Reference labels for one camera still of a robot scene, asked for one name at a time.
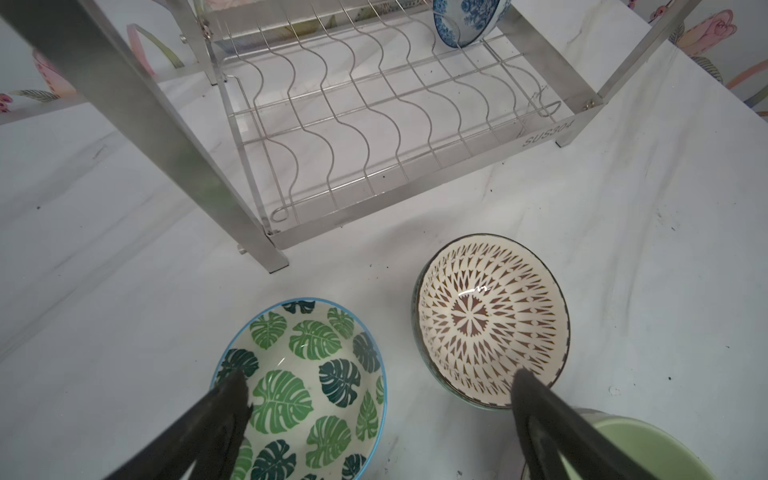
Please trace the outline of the blue floral bowl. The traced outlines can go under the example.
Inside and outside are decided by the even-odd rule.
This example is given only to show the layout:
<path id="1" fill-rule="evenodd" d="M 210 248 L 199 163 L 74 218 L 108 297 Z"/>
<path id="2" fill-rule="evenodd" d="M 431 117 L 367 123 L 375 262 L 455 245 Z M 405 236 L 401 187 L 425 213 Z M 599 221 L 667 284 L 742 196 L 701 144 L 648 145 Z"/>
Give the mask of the blue floral bowl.
<path id="1" fill-rule="evenodd" d="M 488 35 L 510 6 L 510 0 L 434 0 L 432 12 L 443 43 L 465 48 Z"/>

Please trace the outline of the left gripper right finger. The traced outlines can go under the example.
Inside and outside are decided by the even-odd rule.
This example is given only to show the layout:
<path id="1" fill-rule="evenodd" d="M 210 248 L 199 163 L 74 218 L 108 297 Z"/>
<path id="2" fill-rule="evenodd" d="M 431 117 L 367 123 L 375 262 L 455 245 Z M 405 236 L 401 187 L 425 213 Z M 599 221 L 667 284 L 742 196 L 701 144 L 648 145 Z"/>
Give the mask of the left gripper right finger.
<path id="1" fill-rule="evenodd" d="M 624 454 L 525 369 L 511 386 L 516 431 L 532 479 L 651 479 Z"/>

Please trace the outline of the brown white patterned bowl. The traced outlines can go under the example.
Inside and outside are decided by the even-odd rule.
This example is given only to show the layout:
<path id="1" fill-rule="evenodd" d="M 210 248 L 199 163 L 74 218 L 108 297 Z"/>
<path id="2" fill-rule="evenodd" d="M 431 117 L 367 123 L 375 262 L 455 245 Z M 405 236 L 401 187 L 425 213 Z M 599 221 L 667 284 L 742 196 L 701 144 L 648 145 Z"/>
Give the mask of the brown white patterned bowl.
<path id="1" fill-rule="evenodd" d="M 569 356 L 560 285 L 533 251 L 501 235 L 465 235 L 438 250 L 416 280 L 411 316 L 430 373 L 477 408 L 509 409 L 521 369 L 552 386 Z"/>

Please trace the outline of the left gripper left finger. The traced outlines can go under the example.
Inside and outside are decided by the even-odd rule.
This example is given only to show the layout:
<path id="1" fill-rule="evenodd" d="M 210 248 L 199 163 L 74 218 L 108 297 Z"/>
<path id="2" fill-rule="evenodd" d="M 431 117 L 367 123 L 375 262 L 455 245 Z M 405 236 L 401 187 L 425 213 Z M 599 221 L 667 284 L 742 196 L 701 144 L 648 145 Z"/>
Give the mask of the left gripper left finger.
<path id="1" fill-rule="evenodd" d="M 245 375 L 236 370 L 109 477 L 228 479 L 251 414 Z"/>

